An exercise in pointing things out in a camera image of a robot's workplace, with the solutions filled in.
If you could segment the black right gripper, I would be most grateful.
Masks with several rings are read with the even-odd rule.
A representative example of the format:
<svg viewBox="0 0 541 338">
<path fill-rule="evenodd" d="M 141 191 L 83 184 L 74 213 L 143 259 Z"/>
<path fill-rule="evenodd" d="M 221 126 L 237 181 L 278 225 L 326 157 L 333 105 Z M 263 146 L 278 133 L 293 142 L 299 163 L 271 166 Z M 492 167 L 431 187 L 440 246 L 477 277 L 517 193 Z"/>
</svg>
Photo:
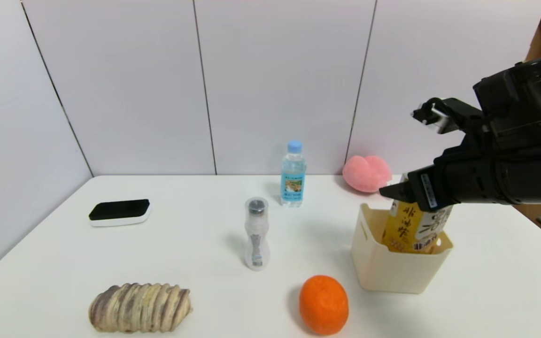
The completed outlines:
<svg viewBox="0 0 541 338">
<path fill-rule="evenodd" d="M 389 199 L 418 203 L 425 211 L 462 203 L 498 203 L 493 174 L 492 160 L 443 154 L 433 165 L 409 172 L 409 182 L 387 185 L 379 193 Z"/>
</svg>

